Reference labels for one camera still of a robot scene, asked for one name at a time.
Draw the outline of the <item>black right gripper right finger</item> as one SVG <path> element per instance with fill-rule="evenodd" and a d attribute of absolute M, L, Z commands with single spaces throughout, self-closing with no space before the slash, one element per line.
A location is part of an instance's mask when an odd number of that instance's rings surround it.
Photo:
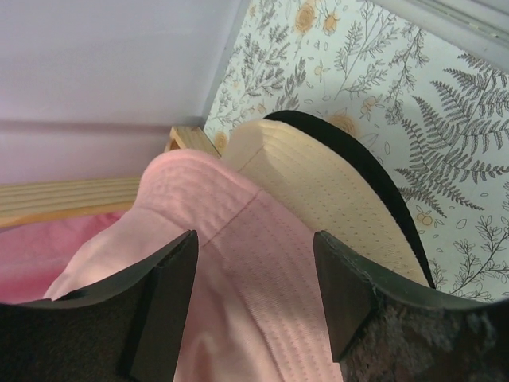
<path fill-rule="evenodd" d="M 406 279 L 326 231 L 313 253 L 345 381 L 506 381 L 508 301 L 458 298 Z"/>

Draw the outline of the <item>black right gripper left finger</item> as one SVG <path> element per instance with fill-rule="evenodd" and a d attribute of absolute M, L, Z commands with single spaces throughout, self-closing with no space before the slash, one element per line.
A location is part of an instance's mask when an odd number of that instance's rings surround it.
<path fill-rule="evenodd" d="M 64 297 L 1 305 L 3 381 L 171 381 L 198 260 L 187 231 Z"/>

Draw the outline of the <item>pink cap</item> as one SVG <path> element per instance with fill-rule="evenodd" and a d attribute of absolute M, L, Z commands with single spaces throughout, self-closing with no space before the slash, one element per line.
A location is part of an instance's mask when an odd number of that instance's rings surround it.
<path fill-rule="evenodd" d="M 121 271 L 185 231 L 199 258 L 177 381 L 338 381 L 313 234 L 270 194 L 197 150 L 156 157 L 132 208 L 52 282 L 56 299 Z"/>

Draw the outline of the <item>black bucket hat beige brim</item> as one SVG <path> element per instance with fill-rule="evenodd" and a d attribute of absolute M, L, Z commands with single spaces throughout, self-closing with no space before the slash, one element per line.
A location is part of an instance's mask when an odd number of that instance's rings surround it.
<path fill-rule="evenodd" d="M 425 249 L 406 202 L 387 171 L 367 148 L 340 128 L 302 111 L 275 111 L 265 119 L 297 128 L 346 160 L 385 204 L 412 248 L 427 283 L 433 289 L 436 287 Z"/>

